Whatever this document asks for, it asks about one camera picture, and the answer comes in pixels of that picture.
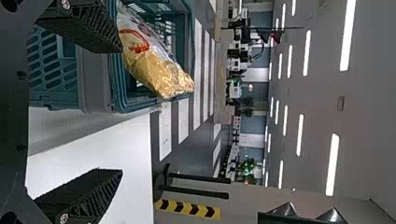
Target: ceiling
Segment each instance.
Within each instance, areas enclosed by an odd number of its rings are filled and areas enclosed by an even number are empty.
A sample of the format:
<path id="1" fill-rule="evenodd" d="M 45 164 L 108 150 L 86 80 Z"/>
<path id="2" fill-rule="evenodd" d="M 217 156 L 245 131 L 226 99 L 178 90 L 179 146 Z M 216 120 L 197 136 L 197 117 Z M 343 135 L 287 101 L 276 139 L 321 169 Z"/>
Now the ceiling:
<path id="1" fill-rule="evenodd" d="M 280 100 L 279 123 L 269 119 L 271 153 L 267 155 L 269 186 L 277 187 L 279 164 L 284 161 L 283 188 L 325 193 L 332 134 L 340 136 L 335 196 L 372 199 L 396 218 L 396 83 L 394 56 L 396 30 L 391 10 L 396 1 L 358 0 L 349 69 L 340 72 L 347 1 L 276 1 L 274 21 L 286 7 L 288 30 L 272 52 L 269 97 Z M 312 31 L 308 75 L 303 76 L 305 34 Z M 289 45 L 293 45 L 291 78 L 287 78 Z M 282 78 L 277 79 L 279 53 Z M 344 111 L 337 100 L 345 97 Z M 284 137 L 284 105 L 289 107 Z M 296 156 L 299 114 L 304 114 L 302 154 Z"/>

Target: plastic crate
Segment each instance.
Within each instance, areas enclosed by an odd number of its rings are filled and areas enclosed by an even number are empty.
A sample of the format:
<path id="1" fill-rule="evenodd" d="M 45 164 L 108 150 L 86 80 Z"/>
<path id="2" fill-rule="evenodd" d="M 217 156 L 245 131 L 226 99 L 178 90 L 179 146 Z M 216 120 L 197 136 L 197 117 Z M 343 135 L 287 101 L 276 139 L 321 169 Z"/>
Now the plastic crate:
<path id="1" fill-rule="evenodd" d="M 164 9 L 162 4 L 172 8 L 172 13 L 165 10 L 161 14 L 159 9 L 156 12 L 138 13 L 160 34 L 180 65 L 192 75 L 193 57 L 189 58 L 190 54 L 185 52 L 188 41 L 193 37 L 188 2 L 149 2 L 141 4 L 145 8 L 149 5 L 149 8 Z M 116 1 L 106 1 L 106 7 L 110 17 L 115 20 Z M 124 69 L 121 54 L 91 53 L 39 26 L 35 26 L 30 34 L 27 48 L 32 78 L 32 106 L 50 110 L 81 109 L 88 113 L 131 113 L 155 107 L 162 101 Z M 173 100 L 189 96 L 188 93 Z"/>

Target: yellow plastic bag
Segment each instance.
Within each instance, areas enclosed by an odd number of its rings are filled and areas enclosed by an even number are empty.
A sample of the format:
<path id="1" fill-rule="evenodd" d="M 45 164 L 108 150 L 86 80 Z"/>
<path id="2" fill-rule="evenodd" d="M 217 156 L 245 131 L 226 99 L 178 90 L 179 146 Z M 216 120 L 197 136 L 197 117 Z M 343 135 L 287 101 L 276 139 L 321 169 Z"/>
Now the yellow plastic bag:
<path id="1" fill-rule="evenodd" d="M 117 26 L 125 66 L 136 80 L 164 99 L 193 92 L 190 75 L 169 56 L 156 33 L 120 1 Z"/>

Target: fluorescent light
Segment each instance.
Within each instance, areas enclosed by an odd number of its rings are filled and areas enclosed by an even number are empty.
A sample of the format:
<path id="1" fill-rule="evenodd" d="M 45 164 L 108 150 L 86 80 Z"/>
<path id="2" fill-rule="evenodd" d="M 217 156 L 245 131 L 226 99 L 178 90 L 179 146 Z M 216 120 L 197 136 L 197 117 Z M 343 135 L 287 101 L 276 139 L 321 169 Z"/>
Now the fluorescent light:
<path id="1" fill-rule="evenodd" d="M 283 161 L 280 161 L 280 166 L 279 166 L 279 180 L 277 182 L 277 187 L 279 189 L 282 189 L 282 182 L 283 182 Z"/>
<path id="2" fill-rule="evenodd" d="M 285 19 L 286 19 L 286 3 L 283 4 L 283 8 L 282 8 L 282 30 L 285 29 Z"/>
<path id="3" fill-rule="evenodd" d="M 275 112 L 275 125 L 277 125 L 277 119 L 279 117 L 279 101 L 276 101 L 276 112 Z"/>
<path id="4" fill-rule="evenodd" d="M 333 196 L 335 173 L 337 171 L 338 147 L 340 137 L 337 134 L 332 135 L 332 145 L 330 147 L 329 170 L 327 171 L 326 195 Z"/>
<path id="5" fill-rule="evenodd" d="M 304 76 L 308 75 L 308 63 L 309 63 L 309 50 L 311 49 L 311 31 L 306 32 L 305 40 L 305 55 L 304 55 Z"/>
<path id="6" fill-rule="evenodd" d="M 268 125 L 267 126 L 265 126 L 265 136 L 264 136 L 264 140 L 265 140 L 265 142 L 267 142 L 267 140 L 268 140 Z"/>
<path id="7" fill-rule="evenodd" d="M 289 46 L 289 58 L 288 58 L 288 78 L 291 76 L 291 58 L 293 56 L 293 45 Z"/>
<path id="8" fill-rule="evenodd" d="M 272 77 L 272 63 L 270 63 L 270 68 L 268 71 L 268 79 L 271 81 L 271 77 Z"/>
<path id="9" fill-rule="evenodd" d="M 270 108 L 270 118 L 273 116 L 274 112 L 274 97 L 271 97 L 271 108 Z"/>
<path id="10" fill-rule="evenodd" d="M 265 187 L 268 188 L 268 171 L 265 175 Z"/>
<path id="11" fill-rule="evenodd" d="M 291 16 L 294 16 L 296 14 L 296 1 L 297 0 L 293 0 L 293 3 L 291 5 Z"/>
<path id="12" fill-rule="evenodd" d="M 268 134 L 268 148 L 267 148 L 268 153 L 271 152 L 271 134 Z"/>
<path id="13" fill-rule="evenodd" d="M 283 136 L 286 136 L 286 130 L 288 129 L 288 111 L 289 107 L 285 105 L 285 114 L 283 116 Z"/>
<path id="14" fill-rule="evenodd" d="M 265 159 L 262 161 L 262 174 L 265 175 Z"/>
<path id="15" fill-rule="evenodd" d="M 296 149 L 297 156 L 301 155 L 301 141 L 303 139 L 303 125 L 304 125 L 304 115 L 301 114 L 299 121 L 298 121 L 297 149 Z"/>
<path id="16" fill-rule="evenodd" d="M 343 47 L 341 49 L 340 71 L 349 67 L 350 46 L 352 44 L 353 21 L 355 20 L 356 0 L 346 2 L 346 22 L 344 25 Z"/>
<path id="17" fill-rule="evenodd" d="M 283 54 L 279 54 L 279 68 L 277 70 L 277 79 L 282 78 L 282 59 L 283 59 Z"/>

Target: warning stripe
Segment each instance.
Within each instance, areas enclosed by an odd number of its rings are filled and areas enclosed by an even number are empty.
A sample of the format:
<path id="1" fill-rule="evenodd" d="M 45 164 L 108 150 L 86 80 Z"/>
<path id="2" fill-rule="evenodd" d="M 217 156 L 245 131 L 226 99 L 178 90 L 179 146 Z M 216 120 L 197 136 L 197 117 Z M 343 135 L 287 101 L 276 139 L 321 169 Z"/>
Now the warning stripe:
<path id="1" fill-rule="evenodd" d="M 158 210 L 170 213 L 178 213 L 192 217 L 204 217 L 208 219 L 220 220 L 220 209 L 217 207 L 200 205 L 195 203 L 181 203 L 161 199 L 155 203 Z"/>

